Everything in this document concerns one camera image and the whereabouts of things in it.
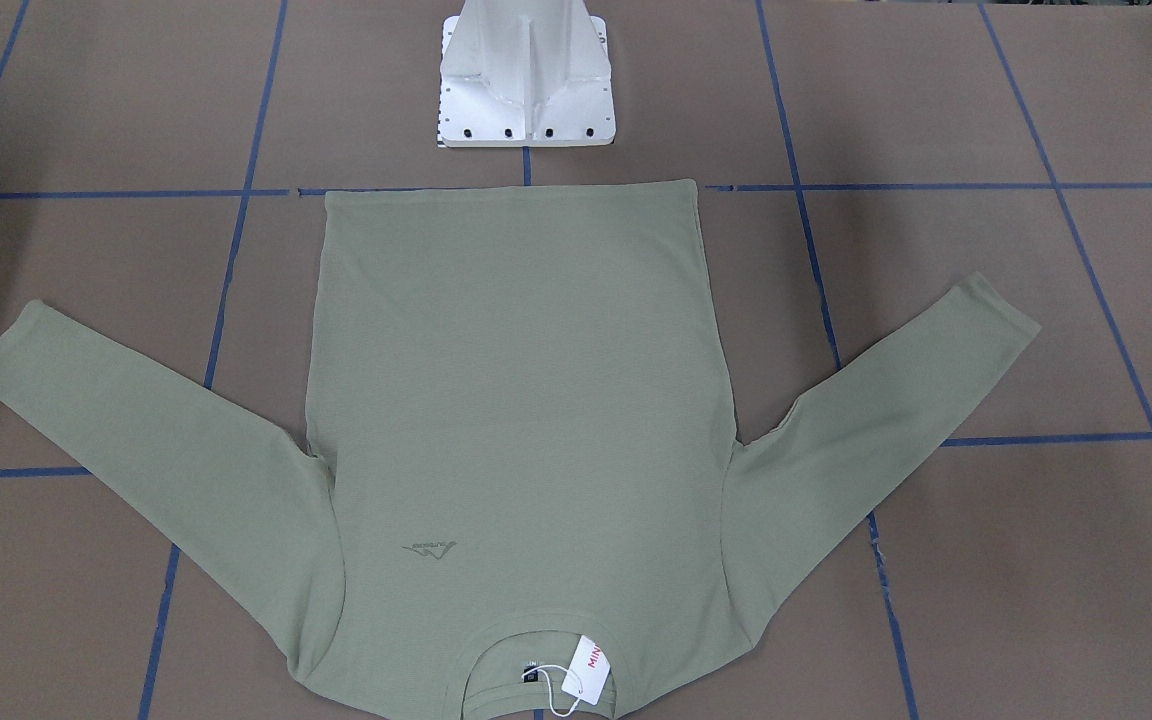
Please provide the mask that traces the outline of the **olive green long-sleeve shirt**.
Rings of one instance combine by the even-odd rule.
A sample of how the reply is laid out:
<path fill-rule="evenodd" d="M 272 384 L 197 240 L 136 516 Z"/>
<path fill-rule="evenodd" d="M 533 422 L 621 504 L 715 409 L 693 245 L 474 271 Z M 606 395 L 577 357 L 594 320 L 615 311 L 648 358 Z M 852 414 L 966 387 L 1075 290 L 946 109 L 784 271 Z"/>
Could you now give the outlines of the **olive green long-sleeve shirt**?
<path fill-rule="evenodd" d="M 690 179 L 329 192 L 306 446 L 35 300 L 0 402 L 388 719 L 616 719 L 758 646 L 1039 325 L 972 274 L 738 441 Z"/>

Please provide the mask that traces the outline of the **white paper hang tag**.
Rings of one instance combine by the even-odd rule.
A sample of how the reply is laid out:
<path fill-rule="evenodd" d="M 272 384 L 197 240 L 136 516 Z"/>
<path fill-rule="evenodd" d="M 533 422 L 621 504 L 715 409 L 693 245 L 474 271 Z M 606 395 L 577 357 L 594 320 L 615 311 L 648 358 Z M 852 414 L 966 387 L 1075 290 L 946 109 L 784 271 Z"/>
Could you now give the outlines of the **white paper hang tag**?
<path fill-rule="evenodd" d="M 600 644 L 588 635 L 579 635 L 570 662 L 562 670 L 561 692 L 579 702 L 594 706 L 602 702 L 605 684 L 611 676 L 611 661 Z"/>

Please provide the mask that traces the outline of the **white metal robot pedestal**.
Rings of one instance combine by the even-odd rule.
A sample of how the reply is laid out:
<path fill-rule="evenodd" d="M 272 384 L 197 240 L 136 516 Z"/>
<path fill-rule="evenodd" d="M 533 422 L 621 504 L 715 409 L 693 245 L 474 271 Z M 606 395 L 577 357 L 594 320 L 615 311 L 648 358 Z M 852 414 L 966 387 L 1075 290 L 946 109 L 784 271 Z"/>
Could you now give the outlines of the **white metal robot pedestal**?
<path fill-rule="evenodd" d="M 608 28 L 584 1 L 467 1 L 440 40 L 439 146 L 614 142 Z"/>

